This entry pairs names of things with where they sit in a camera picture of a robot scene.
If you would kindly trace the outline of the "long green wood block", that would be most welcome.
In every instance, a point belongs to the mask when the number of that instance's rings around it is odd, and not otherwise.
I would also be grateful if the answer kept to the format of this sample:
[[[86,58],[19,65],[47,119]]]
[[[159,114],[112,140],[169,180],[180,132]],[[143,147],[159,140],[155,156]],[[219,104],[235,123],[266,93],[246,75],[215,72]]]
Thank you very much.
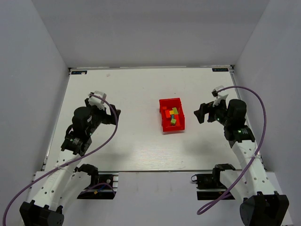
[[[178,114],[178,110],[176,107],[172,108],[172,111],[174,112],[174,114]]]

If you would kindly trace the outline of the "red plastic bin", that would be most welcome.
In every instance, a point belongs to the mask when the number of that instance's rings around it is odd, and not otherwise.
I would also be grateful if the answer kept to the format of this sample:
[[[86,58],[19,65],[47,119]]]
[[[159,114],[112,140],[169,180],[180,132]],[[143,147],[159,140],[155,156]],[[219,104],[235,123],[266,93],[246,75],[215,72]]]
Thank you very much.
[[[160,99],[159,112],[164,133],[185,130],[185,116],[180,98]]]

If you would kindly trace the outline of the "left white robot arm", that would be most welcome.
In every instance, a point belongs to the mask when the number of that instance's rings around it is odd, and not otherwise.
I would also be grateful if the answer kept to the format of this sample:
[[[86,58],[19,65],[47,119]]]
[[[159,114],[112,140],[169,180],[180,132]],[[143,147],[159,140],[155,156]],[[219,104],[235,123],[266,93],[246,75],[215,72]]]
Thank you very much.
[[[92,143],[91,136],[100,124],[117,125],[121,111],[109,105],[107,114],[102,100],[87,98],[85,106],[73,113],[72,124],[65,133],[54,171],[30,202],[23,202],[19,211],[26,226],[61,226],[64,211],[85,188],[99,183],[98,168],[80,164]]]

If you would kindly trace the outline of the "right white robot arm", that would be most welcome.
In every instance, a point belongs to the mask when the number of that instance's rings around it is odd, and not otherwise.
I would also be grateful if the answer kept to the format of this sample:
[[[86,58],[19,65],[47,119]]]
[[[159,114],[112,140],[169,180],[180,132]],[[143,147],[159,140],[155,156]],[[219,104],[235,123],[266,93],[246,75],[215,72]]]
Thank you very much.
[[[216,165],[212,181],[226,187],[226,194],[231,194],[241,201],[240,217],[245,226],[280,226],[288,210],[289,200],[279,194],[272,185],[256,152],[255,138],[245,124],[246,103],[232,99],[228,103],[212,101],[203,103],[194,111],[199,123],[205,115],[208,122],[219,122],[224,128],[224,136],[236,155],[242,172],[238,173],[229,164]]]

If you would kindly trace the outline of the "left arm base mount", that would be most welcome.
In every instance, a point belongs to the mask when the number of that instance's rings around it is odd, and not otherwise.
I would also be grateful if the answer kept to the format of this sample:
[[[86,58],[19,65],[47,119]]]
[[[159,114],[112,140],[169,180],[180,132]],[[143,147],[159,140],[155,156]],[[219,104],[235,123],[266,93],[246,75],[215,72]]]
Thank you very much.
[[[118,188],[118,173],[103,173],[90,164],[76,167],[74,173],[83,172],[90,184],[78,195],[83,200],[113,200]]]

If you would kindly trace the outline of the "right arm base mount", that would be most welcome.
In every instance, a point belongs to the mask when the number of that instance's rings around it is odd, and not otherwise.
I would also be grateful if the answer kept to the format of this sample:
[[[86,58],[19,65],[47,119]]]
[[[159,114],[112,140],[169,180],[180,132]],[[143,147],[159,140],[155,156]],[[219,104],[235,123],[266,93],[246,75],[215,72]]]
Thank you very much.
[[[226,186],[220,182],[220,173],[225,170],[236,169],[231,164],[217,164],[211,173],[199,173],[190,178],[197,185],[199,201],[215,200],[226,191]]]

